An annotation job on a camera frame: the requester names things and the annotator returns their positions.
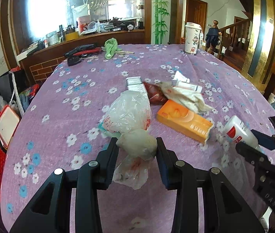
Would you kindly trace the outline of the beige paper bag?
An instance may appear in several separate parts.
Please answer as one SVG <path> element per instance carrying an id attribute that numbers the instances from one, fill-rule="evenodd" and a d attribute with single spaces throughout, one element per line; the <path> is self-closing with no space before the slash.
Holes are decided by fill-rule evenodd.
<path id="1" fill-rule="evenodd" d="M 202 94 L 197 91 L 173 86 L 171 82 L 160 82 L 158 86 L 167 99 L 173 100 L 196 114 L 214 109 L 204 102 Z"/>

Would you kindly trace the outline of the grey white cloth glove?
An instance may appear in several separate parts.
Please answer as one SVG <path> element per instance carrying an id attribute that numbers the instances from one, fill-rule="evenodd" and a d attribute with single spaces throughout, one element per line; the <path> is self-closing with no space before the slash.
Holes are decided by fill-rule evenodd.
<path id="1" fill-rule="evenodd" d="M 116 145 L 131 157 L 139 157 L 142 160 L 153 159 L 158 146 L 156 138 L 143 129 L 136 129 L 122 134 Z"/>

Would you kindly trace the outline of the red white lidded box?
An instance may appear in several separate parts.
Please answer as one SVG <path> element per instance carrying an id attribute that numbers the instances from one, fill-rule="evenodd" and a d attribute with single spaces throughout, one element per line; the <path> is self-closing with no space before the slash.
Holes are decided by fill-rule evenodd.
<path id="1" fill-rule="evenodd" d="M 10 140 L 20 122 L 20 117 L 9 105 L 5 105 L 0 113 L 0 140 L 5 149 L 8 149 Z"/>

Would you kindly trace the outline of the dark red snack packet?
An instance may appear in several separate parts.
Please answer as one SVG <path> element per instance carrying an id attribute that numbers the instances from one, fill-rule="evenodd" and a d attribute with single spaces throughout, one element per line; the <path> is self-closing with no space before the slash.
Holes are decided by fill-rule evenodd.
<path id="1" fill-rule="evenodd" d="M 143 82 L 145 89 L 147 91 L 147 95 L 152 105 L 164 105 L 168 99 L 161 91 L 161 88 L 157 85 L 150 84 L 147 82 Z"/>

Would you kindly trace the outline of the purple floral tablecloth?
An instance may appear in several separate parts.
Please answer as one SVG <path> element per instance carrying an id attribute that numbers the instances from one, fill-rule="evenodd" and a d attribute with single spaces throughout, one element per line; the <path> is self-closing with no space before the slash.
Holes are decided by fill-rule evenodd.
<path id="1" fill-rule="evenodd" d="M 125 45 L 123 54 L 63 62 L 43 83 L 10 141 L 1 211 L 10 230 L 57 168 L 77 170 L 106 150 L 120 153 L 112 184 L 98 193 L 105 232 L 170 232 L 176 193 L 154 158 L 155 139 L 200 169 L 217 167 L 257 216 L 254 171 L 224 130 L 232 117 L 271 135 L 274 109 L 257 87 L 214 56 L 178 45 Z"/>

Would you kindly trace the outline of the black red pouch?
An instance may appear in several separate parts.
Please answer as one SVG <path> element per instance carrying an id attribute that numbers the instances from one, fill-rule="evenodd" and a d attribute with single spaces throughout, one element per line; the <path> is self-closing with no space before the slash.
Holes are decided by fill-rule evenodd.
<path id="1" fill-rule="evenodd" d="M 95 54 L 102 51 L 101 47 L 98 47 L 96 44 L 86 44 L 78 46 L 71 51 L 67 52 L 64 56 L 69 58 L 71 56 L 82 56 L 87 54 Z"/>

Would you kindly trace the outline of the white medicine box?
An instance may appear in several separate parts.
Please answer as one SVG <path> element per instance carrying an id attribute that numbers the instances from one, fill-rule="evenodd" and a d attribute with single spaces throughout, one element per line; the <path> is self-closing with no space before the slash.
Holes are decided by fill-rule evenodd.
<path id="1" fill-rule="evenodd" d="M 174 74 L 174 78 L 172 80 L 172 85 L 175 87 L 196 91 L 198 93 L 202 92 L 201 86 L 190 83 L 190 79 L 185 77 L 179 71 L 176 71 L 176 73 Z"/>

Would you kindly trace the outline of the green cloth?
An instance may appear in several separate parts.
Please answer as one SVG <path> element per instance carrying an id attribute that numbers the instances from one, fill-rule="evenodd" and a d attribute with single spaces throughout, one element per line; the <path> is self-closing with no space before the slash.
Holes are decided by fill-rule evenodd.
<path id="1" fill-rule="evenodd" d="M 105 59 L 111 59 L 118 51 L 118 42 L 115 38 L 110 38 L 104 43 Z"/>

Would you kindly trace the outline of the orange ointment box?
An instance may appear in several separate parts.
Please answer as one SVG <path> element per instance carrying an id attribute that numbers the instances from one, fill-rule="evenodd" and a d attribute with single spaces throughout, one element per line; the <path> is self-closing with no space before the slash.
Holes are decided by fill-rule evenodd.
<path id="1" fill-rule="evenodd" d="M 213 127 L 210 121 L 172 100 L 160 108 L 157 120 L 201 144 L 206 143 Z"/>

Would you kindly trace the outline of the wooden door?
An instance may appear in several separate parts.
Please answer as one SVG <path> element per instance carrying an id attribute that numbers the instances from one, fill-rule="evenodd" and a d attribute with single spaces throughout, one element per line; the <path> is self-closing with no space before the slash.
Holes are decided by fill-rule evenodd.
<path id="1" fill-rule="evenodd" d="M 202 0 L 186 0 L 185 23 L 199 24 L 205 31 L 208 3 Z"/>

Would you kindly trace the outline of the blue white small carton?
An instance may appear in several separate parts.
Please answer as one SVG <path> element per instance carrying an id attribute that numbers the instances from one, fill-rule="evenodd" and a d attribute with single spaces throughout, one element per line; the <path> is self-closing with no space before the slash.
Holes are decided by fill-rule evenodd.
<path id="1" fill-rule="evenodd" d="M 140 93 L 147 93 L 142 78 L 140 76 L 126 78 L 127 89 L 131 91 L 138 91 Z"/>

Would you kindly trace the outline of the white tube with red label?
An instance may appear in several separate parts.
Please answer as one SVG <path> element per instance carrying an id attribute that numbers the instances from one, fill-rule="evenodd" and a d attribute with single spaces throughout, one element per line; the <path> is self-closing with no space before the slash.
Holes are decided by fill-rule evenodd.
<path id="1" fill-rule="evenodd" d="M 248 146 L 260 150 L 258 140 L 247 128 L 245 123 L 236 115 L 232 116 L 224 126 L 224 133 L 233 140 L 235 144 L 244 142 Z"/>

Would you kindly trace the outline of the black car key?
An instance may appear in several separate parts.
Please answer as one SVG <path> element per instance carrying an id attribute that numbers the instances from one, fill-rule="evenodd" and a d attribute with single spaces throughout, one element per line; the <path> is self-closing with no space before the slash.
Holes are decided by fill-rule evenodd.
<path id="1" fill-rule="evenodd" d="M 81 62 L 81 59 L 78 56 L 70 56 L 70 57 L 67 58 L 67 65 L 69 67 L 75 66 L 80 62 Z"/>

